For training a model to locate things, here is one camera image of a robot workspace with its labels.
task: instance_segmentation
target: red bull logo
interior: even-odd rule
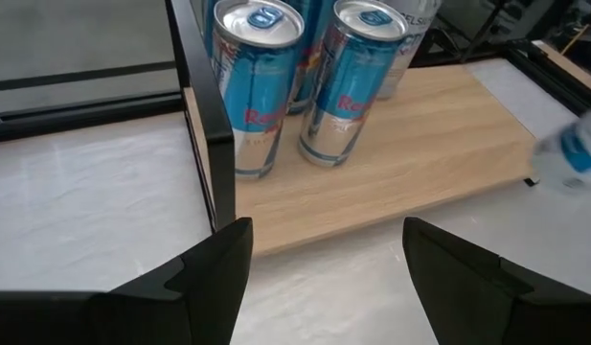
[[[215,36],[215,42],[218,42],[218,47],[219,47],[220,52],[230,59],[236,58],[236,56],[238,55],[238,51],[239,51],[238,46],[231,44],[231,43],[227,42],[226,40],[222,39],[216,31],[214,31],[214,36]]]
[[[367,102],[367,103],[355,102],[352,100],[352,97],[347,96],[347,95],[342,95],[342,96],[340,96],[340,99],[337,102],[337,108],[342,109],[342,110],[347,110],[347,111],[365,112],[367,109],[370,108],[370,106],[372,106],[372,103],[373,102]]]
[[[285,114],[286,106],[281,106],[278,110],[260,114],[258,110],[247,109],[244,113],[244,122],[249,125],[265,127],[265,133],[271,133],[280,127],[280,120]]]

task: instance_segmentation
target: wooden shelf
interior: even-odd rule
[[[274,170],[237,183],[256,255],[317,241],[528,177],[533,136],[462,66],[412,69],[377,102],[349,160],[308,163],[287,118]]]

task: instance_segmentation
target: red bull can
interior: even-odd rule
[[[221,0],[212,64],[236,141],[236,177],[272,169],[304,19],[277,0]]]
[[[212,56],[212,38],[215,24],[215,5],[217,0],[202,0],[201,1],[201,25],[203,27],[203,42],[206,46],[208,56]]]
[[[312,99],[318,71],[323,35],[331,20],[335,0],[284,0],[304,18],[300,41],[301,58],[291,90],[289,115],[304,113]]]
[[[408,31],[405,18],[374,0],[339,0],[323,43],[319,85],[300,153],[317,165],[344,163]]]

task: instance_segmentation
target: black frame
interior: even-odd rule
[[[58,83],[88,81],[100,78],[129,76],[138,73],[165,71],[175,68],[174,61],[144,63],[125,67],[105,68],[101,70],[62,73],[51,76],[21,78],[16,80],[0,80],[0,91],[15,90],[35,86],[54,85]]]
[[[402,242],[439,344],[591,344],[591,295],[419,218]]]
[[[108,292],[0,291],[0,344],[229,344],[252,251],[240,218]]]
[[[199,177],[204,189],[208,216],[214,230],[231,224],[236,219],[236,156],[234,134],[222,102],[218,84],[203,45],[193,5],[189,0],[166,0],[170,23],[173,54],[178,70],[178,81],[185,102],[185,117],[191,135],[197,167],[203,170],[193,131],[192,114],[185,97],[185,89],[195,93],[196,106],[203,125],[208,147],[210,181],[203,171]]]
[[[417,52],[410,67],[428,67],[466,63],[487,58],[505,58],[554,99],[575,115],[581,117],[591,109],[591,89],[550,60],[548,55],[528,38],[500,44],[488,44],[484,41],[487,33],[493,30],[495,18],[506,3],[505,0],[498,0],[495,9],[473,39],[469,39],[459,28],[438,14],[437,18],[455,33],[469,41],[469,46],[465,50],[457,50],[456,47],[447,46],[445,41],[435,41],[434,43],[444,48],[444,52],[433,54]],[[548,13],[552,14],[552,18],[558,20],[560,15],[557,13],[563,8],[560,5],[553,5],[548,10]],[[548,31],[554,24],[555,21],[551,20],[550,17],[545,18],[535,26],[534,32],[530,33],[530,35],[540,35],[540,33]],[[429,36],[430,34],[425,37],[425,40],[432,38]]]
[[[180,90],[0,113],[0,142],[182,111]]]

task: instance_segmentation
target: blue and silver can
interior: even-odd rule
[[[212,56],[212,32],[214,30],[215,24],[215,5],[217,1],[218,0],[201,1],[201,12],[203,13],[201,18],[201,25],[203,27],[203,43],[206,46],[206,51],[208,52],[209,57]]]
[[[374,0],[339,0],[333,11],[299,140],[300,153],[326,167],[349,157],[408,31],[401,14]]]
[[[298,115],[304,113],[313,96],[321,43],[331,20],[331,10],[335,0],[284,1],[304,18],[306,26],[300,41],[302,53],[297,65],[288,109],[289,115]]]
[[[236,177],[272,169],[304,20],[278,0],[221,0],[212,64],[236,140]]]

